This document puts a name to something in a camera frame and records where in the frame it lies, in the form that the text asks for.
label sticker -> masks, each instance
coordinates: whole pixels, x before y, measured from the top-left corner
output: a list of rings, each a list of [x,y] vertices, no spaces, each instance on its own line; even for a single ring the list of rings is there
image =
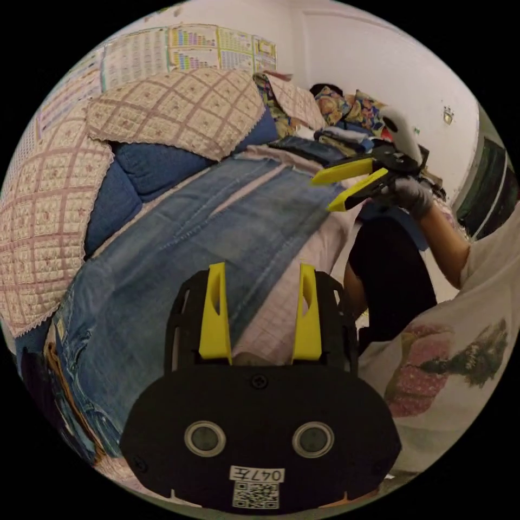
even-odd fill
[[[233,507],[242,509],[279,509],[280,484],[285,469],[231,466],[229,480],[235,481]]]
[[[229,480],[236,482],[274,483],[282,484],[285,479],[285,469],[268,469],[265,467],[231,466]]]
[[[266,482],[235,482],[233,507],[279,509],[280,485]]]

gloved hand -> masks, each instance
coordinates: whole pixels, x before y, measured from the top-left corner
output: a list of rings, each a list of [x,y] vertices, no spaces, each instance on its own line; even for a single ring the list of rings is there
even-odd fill
[[[386,207],[401,207],[414,219],[420,220],[431,209],[433,194],[415,179],[402,177],[385,186],[379,195],[372,197],[372,200]]]

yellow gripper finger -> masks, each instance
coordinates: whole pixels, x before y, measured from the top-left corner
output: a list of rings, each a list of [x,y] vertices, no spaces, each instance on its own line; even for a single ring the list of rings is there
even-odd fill
[[[313,186],[320,186],[323,184],[338,183],[342,180],[352,179],[361,175],[370,175],[374,171],[373,162],[374,159],[368,158],[324,168],[314,175],[311,184]]]
[[[204,360],[227,359],[231,364],[224,262],[210,266],[200,331],[199,354]]]
[[[354,184],[354,186],[340,193],[328,206],[328,211],[347,211],[345,208],[346,200],[352,195],[358,194],[361,190],[367,188],[370,184],[379,181],[381,177],[385,176],[388,173],[386,168],[381,168],[377,170],[372,175],[369,175],[366,179]]]
[[[318,312],[316,272],[312,265],[300,265],[300,291],[292,361],[318,361],[321,357],[320,315]]]

black shorts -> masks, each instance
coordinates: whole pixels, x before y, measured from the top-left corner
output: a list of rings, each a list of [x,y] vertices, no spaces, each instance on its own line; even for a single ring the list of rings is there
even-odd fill
[[[369,326],[359,330],[360,354],[373,341],[391,341],[437,305],[417,246],[392,218],[362,224],[348,262],[363,284],[368,304]]]

white t-shirt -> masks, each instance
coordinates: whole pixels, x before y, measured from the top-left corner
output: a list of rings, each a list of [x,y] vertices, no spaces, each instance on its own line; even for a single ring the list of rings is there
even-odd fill
[[[424,471],[460,438],[495,390],[519,329],[517,204],[502,227],[471,245],[453,300],[360,356],[360,377],[385,398],[401,437],[395,470]]]

